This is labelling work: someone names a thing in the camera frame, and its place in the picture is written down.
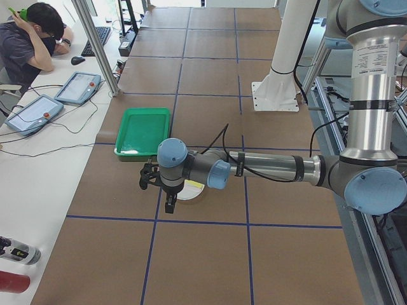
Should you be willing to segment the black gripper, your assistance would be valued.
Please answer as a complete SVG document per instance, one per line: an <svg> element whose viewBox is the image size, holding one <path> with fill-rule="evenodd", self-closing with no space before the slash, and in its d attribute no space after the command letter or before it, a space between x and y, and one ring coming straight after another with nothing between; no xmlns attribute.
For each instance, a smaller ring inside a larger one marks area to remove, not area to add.
<svg viewBox="0 0 407 305"><path fill-rule="evenodd" d="M177 194L179 193L179 189L177 187L164 187L163 191L166 194L165 200L165 212L167 214L174 213L177 201Z"/></svg>

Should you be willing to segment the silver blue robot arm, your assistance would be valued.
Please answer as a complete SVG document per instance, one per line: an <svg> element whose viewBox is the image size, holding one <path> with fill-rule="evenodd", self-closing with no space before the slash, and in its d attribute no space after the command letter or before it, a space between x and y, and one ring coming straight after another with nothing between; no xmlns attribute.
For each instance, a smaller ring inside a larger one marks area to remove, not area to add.
<svg viewBox="0 0 407 305"><path fill-rule="evenodd" d="M390 148L400 39L406 34L405 1L330 1L325 40L352 48L352 93L347 145L337 156L283 156L208 148L190 151L182 140L158 146L154 172L141 172L140 186L160 186L165 210L175 209L186 180L223 189L231 175L281 183L308 182L341 196L348 207L381 215L401 206L406 181Z"/></svg>

